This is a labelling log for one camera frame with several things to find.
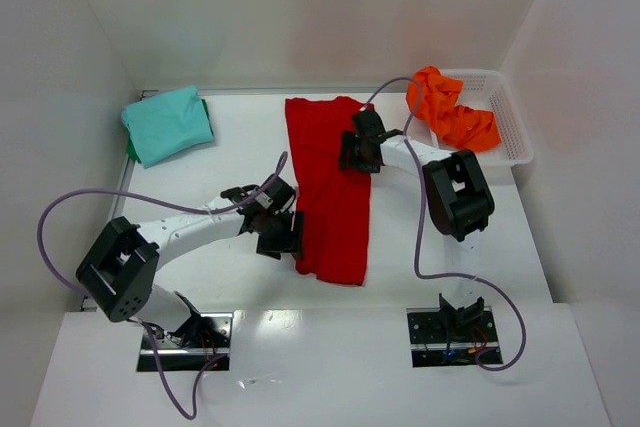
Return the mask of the red t shirt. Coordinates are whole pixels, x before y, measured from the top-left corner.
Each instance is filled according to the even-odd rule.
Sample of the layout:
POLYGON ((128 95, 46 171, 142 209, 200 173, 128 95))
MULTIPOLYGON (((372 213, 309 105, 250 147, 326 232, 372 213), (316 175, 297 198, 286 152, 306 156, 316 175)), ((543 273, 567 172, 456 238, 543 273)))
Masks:
POLYGON ((371 177, 339 168, 342 133, 353 130, 361 103, 350 97, 284 103, 296 208, 304 214, 296 270, 323 282, 361 286, 367 271, 371 177))

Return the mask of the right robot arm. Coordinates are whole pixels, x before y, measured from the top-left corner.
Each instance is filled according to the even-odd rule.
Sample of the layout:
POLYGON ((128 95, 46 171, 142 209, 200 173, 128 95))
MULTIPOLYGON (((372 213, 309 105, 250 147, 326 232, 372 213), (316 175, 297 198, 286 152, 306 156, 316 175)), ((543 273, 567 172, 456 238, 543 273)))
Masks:
POLYGON ((353 129, 341 136, 339 168, 373 174, 397 168, 420 182, 420 216, 444 236, 446 271, 455 279, 439 295, 439 317, 449 341, 469 335, 484 311, 474 280, 480 271, 480 233, 495 202, 476 155, 424 144, 399 129, 387 130, 379 114, 363 108, 351 116, 353 129))

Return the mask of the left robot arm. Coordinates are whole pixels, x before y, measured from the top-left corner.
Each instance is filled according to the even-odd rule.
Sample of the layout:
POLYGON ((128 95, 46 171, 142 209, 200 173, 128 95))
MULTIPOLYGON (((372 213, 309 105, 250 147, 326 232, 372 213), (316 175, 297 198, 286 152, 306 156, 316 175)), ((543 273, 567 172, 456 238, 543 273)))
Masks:
POLYGON ((193 213, 134 224, 110 221, 76 270, 76 278, 106 317, 137 321, 190 346, 212 323, 177 291, 155 282, 170 262, 216 241, 257 237, 256 252, 274 259, 302 257, 304 214, 296 190, 281 178, 223 191, 193 213))

